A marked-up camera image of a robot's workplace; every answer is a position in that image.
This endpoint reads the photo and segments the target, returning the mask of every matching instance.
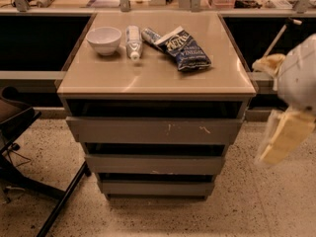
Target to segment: white bowl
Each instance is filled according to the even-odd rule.
[[[96,28],[86,35],[86,39],[100,55],[111,55],[119,47],[121,31],[111,27]]]

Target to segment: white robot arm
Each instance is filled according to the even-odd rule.
[[[272,54],[253,64],[275,79],[277,95],[288,104],[283,113],[273,110],[257,161],[269,165],[284,159],[315,129],[316,35],[291,50],[287,56]]]

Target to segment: drawer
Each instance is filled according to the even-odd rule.
[[[240,119],[75,118],[67,123],[77,142],[232,144]]]
[[[224,145],[90,144],[86,161],[96,173],[217,175]]]
[[[67,99],[66,102],[76,117],[237,119],[245,112],[249,98],[222,97],[207,101]]]
[[[144,173],[144,174],[219,174],[224,163],[222,157],[181,157],[142,155],[87,155],[92,172]]]
[[[110,195],[207,197],[214,189],[211,176],[104,175],[106,177],[101,175],[98,185],[107,197]]]

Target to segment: terrazzo floor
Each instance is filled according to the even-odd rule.
[[[47,236],[315,236],[316,134],[267,169],[254,165],[264,130],[264,122],[242,125],[207,200],[106,200],[96,177],[84,176]],[[19,153],[32,159],[19,170],[63,190],[83,163],[64,119],[38,119],[18,142]],[[16,164],[24,161],[14,157]],[[19,190],[9,197],[10,203],[0,204],[0,236],[37,236],[55,200]]]

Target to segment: wrapper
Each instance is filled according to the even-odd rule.
[[[160,49],[176,58],[178,70],[182,72],[206,69],[211,61],[196,40],[182,27],[154,42]]]

